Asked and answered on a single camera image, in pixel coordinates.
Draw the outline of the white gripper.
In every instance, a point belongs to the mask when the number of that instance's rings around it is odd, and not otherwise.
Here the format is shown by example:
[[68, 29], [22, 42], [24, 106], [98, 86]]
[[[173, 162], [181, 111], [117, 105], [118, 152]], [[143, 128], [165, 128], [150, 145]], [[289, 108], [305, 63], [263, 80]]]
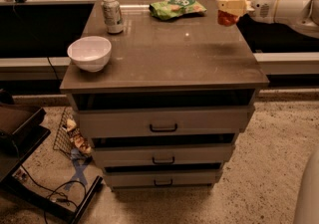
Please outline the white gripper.
[[275, 22], [276, 7], [279, 0], [216, 0], [217, 8], [231, 15], [248, 15], [256, 22], [271, 24]]

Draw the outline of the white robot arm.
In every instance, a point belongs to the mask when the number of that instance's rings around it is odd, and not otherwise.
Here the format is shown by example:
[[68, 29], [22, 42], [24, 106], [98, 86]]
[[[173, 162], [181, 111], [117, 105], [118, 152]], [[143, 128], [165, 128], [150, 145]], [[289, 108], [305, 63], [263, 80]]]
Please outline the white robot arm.
[[[230, 26], [248, 14], [255, 22], [279, 23], [294, 31], [318, 37], [318, 0], [217, 0], [218, 24]], [[319, 224], [319, 146], [305, 165], [293, 224]]]

